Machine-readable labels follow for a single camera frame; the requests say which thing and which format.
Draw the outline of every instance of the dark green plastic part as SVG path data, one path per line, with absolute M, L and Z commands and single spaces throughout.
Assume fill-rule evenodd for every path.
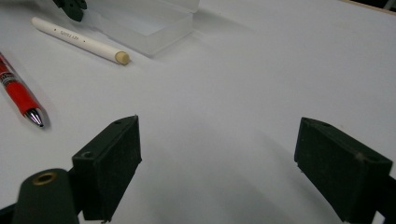
M 138 117 L 108 125 L 73 156 L 73 182 L 86 220 L 111 220 L 127 189 L 140 155 Z
M 23 181 L 12 224 L 77 224 L 68 173 L 50 169 Z
M 0 223 L 8 224 L 11 223 L 12 217 L 14 216 L 15 204 L 2 208 L 0 210 Z
M 64 13 L 74 21 L 81 21 L 84 16 L 82 9 L 87 9 L 85 0 L 53 0 L 57 7 L 61 7 Z
M 378 212 L 386 218 L 384 224 L 396 223 L 396 180 L 391 176 L 381 189 Z
M 334 128 L 302 118 L 294 160 L 337 215 L 371 223 L 392 161 Z

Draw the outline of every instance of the red pen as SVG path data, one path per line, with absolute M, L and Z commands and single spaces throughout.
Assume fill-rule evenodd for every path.
M 6 88 L 8 95 L 20 110 L 21 114 L 40 128 L 44 123 L 40 118 L 40 107 L 29 91 L 18 80 L 7 59 L 0 52 L 0 82 Z

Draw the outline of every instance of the white table surface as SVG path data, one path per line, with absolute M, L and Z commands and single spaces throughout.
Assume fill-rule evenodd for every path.
M 201 0 L 190 35 L 153 58 L 127 49 L 121 66 L 38 32 L 29 20 L 45 13 L 0 4 L 0 50 L 49 118 L 39 130 L 0 90 L 0 207 L 134 114 L 143 162 L 115 224 L 342 223 L 293 161 L 301 117 L 396 161 L 396 16 L 337 0 Z

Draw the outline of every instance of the black plastic block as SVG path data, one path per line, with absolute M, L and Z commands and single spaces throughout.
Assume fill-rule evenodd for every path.
M 12 224 L 78 224 L 68 173 L 51 169 L 23 181 Z
M 294 160 L 337 215 L 371 223 L 392 161 L 332 125 L 302 118 Z
M 72 158 L 86 220 L 111 220 L 142 161 L 138 117 L 108 125 Z

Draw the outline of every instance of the brass ring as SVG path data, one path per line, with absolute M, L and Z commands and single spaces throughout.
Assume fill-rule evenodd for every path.
M 36 186 L 46 185 L 52 182 L 56 178 L 57 174 L 55 172 L 46 172 L 41 175 L 35 176 L 33 179 L 33 184 Z

